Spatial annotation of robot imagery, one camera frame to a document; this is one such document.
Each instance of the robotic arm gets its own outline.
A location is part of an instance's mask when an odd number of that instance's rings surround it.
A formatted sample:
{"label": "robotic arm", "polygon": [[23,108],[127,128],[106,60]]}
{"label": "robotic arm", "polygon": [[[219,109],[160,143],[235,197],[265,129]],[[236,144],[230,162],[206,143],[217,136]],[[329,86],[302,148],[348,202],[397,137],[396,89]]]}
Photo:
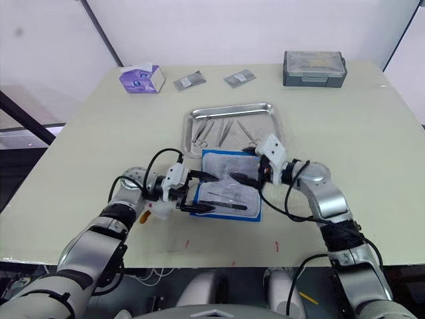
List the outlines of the robotic arm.
{"label": "robotic arm", "polygon": [[166,176],[150,173],[143,196],[140,185],[145,173],[142,167],[125,171],[123,176],[128,179],[120,179],[114,198],[63,250],[57,272],[40,277],[2,305],[0,318],[81,318],[96,287],[111,284],[123,267],[128,232],[145,208],[163,219],[168,218],[176,201],[176,208],[182,211],[214,209],[209,205],[187,205],[185,200],[192,178],[216,181],[216,177],[189,171],[177,162]]}
{"label": "robotic arm", "polygon": [[320,163],[288,162],[286,151],[275,135],[262,140],[256,153],[262,157],[260,175],[264,181],[274,185],[292,184],[307,197],[329,260],[354,313],[360,318],[414,318],[392,301],[374,252],[359,232],[344,195],[331,180],[329,169]]}

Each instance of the black pole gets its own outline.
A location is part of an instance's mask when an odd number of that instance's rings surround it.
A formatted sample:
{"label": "black pole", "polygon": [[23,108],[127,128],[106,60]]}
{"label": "black pole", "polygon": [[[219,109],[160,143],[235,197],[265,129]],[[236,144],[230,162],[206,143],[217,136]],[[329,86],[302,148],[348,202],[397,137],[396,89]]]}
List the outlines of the black pole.
{"label": "black pole", "polygon": [[385,72],[386,67],[387,67],[387,66],[388,66],[388,64],[390,63],[390,61],[391,61],[392,57],[394,56],[394,53],[397,51],[398,46],[399,46],[399,45],[400,45],[400,43],[401,43],[401,40],[404,38],[404,35],[405,35],[405,34],[406,34],[406,32],[407,32],[407,29],[409,29],[409,26],[410,26],[410,24],[412,23],[413,18],[414,18],[414,16],[416,15],[416,12],[418,12],[419,7],[421,6],[420,4],[421,4],[421,1],[418,1],[418,5],[416,6],[415,10],[413,11],[413,14],[412,14],[412,16],[410,17],[410,20],[409,20],[409,22],[407,23],[406,28],[404,28],[404,31],[403,31],[403,33],[401,34],[401,37],[399,38],[399,40],[398,40],[398,42],[397,42],[396,47],[395,47],[395,48],[394,48],[394,50],[392,51],[392,53],[391,53],[391,55],[390,55],[390,58],[389,58],[389,59],[387,60],[387,62],[385,63],[385,66],[384,66],[384,68],[383,68],[383,70],[382,70],[383,72]]}
{"label": "black pole", "polygon": [[14,103],[6,94],[0,91],[0,108],[7,115],[19,122],[24,128],[33,133],[44,143],[51,145],[55,136],[50,133],[43,125],[26,113],[18,104]]}
{"label": "black pole", "polygon": [[111,42],[109,42],[109,39],[106,36],[104,30],[100,26],[100,23],[99,23],[98,19],[96,18],[96,16],[94,15],[92,8],[90,8],[89,4],[87,3],[87,0],[81,0],[81,4],[85,8],[87,15],[90,18],[90,20],[92,20],[94,27],[99,32],[100,37],[104,41],[106,47],[108,48],[109,52],[111,53],[112,57],[114,58],[116,64],[118,66],[124,66],[122,64],[117,52],[115,52],[113,46],[111,45]]}

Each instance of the white wall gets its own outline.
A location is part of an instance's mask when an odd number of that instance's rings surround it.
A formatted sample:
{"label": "white wall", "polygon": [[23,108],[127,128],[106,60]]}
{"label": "white wall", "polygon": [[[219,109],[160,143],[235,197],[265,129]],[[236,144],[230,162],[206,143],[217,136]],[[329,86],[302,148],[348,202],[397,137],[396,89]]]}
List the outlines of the white wall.
{"label": "white wall", "polygon": [[67,122],[115,66],[79,1],[0,0],[0,89],[42,124]]}
{"label": "white wall", "polygon": [[418,0],[89,0],[124,64],[282,62],[338,50],[381,68]]}
{"label": "white wall", "polygon": [[385,75],[425,125],[425,7],[413,18]]}

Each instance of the white wire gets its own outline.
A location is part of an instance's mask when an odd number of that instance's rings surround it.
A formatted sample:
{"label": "white wire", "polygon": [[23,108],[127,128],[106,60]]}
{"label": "white wire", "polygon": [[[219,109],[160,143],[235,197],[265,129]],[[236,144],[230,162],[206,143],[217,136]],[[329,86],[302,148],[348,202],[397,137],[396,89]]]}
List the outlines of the white wire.
{"label": "white wire", "polygon": [[155,281],[153,284],[147,284],[146,282],[144,282],[143,280],[141,280],[137,276],[129,276],[129,277],[132,277],[132,278],[136,279],[138,282],[140,282],[141,284],[143,284],[143,285],[145,285],[147,287],[154,287],[157,284],[159,284],[159,282],[161,281],[161,279],[163,277],[163,273],[164,273],[164,268],[162,268],[161,273],[159,274],[157,281]]}
{"label": "white wire", "polygon": [[153,272],[157,275],[157,276],[161,276],[161,277],[166,277],[169,274],[171,274],[174,271],[175,268],[172,268],[169,272],[167,272],[166,274],[159,274],[159,272],[157,272],[157,270],[154,268]]}
{"label": "white wire", "polygon": [[148,274],[148,276],[147,276],[147,277],[145,277],[145,278],[140,278],[140,277],[138,277],[138,279],[140,279],[141,281],[148,280],[148,279],[149,279],[149,278],[151,278],[151,276],[153,275],[153,271],[154,271],[154,269],[151,269],[151,272]]}

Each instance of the yellow object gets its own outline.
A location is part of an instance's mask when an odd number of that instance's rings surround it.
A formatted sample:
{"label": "yellow object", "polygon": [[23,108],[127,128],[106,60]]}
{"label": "yellow object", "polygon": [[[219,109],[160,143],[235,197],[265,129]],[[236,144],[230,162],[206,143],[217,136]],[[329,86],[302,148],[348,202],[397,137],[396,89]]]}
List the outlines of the yellow object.
{"label": "yellow object", "polygon": [[141,224],[144,224],[144,223],[146,223],[146,221],[147,221],[147,218],[149,217],[151,215],[151,211],[146,211],[141,217],[140,217],[140,220],[139,220],[139,222],[141,223]]}
{"label": "yellow object", "polygon": [[319,303],[314,300],[312,297],[307,296],[306,294],[302,293],[301,291],[299,292],[299,295],[305,299],[307,299],[308,301],[314,303],[315,305],[318,305]]}

